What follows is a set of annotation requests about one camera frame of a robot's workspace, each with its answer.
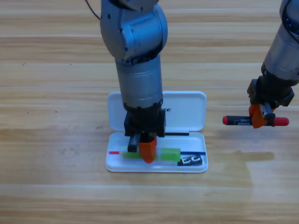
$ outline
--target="open case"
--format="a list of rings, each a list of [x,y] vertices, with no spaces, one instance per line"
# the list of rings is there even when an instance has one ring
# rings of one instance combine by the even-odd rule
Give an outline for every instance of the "open case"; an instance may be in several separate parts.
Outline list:
[[[164,91],[162,108],[166,110],[166,135],[157,138],[157,155],[163,148],[179,148],[180,161],[163,161],[157,158],[151,164],[143,160],[128,159],[123,153],[128,151],[130,137],[125,136],[121,93],[108,96],[110,126],[116,133],[109,138],[106,168],[112,172],[165,172],[201,173],[208,168],[206,143],[199,133],[206,120],[206,95],[200,91]]]

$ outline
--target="wooden table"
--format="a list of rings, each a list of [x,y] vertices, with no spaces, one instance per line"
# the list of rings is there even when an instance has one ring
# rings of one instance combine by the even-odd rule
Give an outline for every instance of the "wooden table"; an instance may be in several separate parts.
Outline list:
[[[209,169],[105,168],[107,96],[118,89],[84,0],[0,1],[0,223],[298,224],[299,89],[288,127],[228,127],[280,25],[281,0],[162,0],[164,90],[207,95]],[[100,13],[100,2],[91,5]]]

